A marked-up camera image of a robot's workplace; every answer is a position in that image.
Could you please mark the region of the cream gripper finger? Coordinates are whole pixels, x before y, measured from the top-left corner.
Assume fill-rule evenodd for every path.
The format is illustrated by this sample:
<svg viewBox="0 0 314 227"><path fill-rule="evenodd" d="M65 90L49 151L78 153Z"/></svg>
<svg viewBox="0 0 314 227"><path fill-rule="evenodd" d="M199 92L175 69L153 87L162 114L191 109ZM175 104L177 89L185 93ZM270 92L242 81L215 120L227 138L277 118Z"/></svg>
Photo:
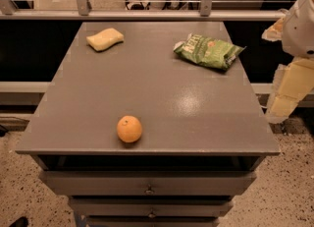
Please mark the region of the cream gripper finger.
<svg viewBox="0 0 314 227"><path fill-rule="evenodd" d="M262 33L262 38L267 41L281 41L282 33L283 33L283 23L284 19L280 18L275 23L273 23L270 27L264 30Z"/></svg>
<svg viewBox="0 0 314 227"><path fill-rule="evenodd" d="M267 121L272 124L282 123L313 88L313 59L294 57L287 66L280 64L267 102Z"/></svg>

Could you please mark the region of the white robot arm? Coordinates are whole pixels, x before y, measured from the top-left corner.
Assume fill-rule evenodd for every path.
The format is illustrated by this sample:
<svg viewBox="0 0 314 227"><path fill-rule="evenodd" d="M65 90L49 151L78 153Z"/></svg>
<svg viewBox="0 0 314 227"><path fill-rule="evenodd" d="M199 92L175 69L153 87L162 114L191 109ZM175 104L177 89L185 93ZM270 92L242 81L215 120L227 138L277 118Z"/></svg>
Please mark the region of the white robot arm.
<svg viewBox="0 0 314 227"><path fill-rule="evenodd" d="M269 123L282 123L299 102L314 89L314 0L296 0L283 18L264 30L262 38L281 41L293 57L275 71L267 102Z"/></svg>

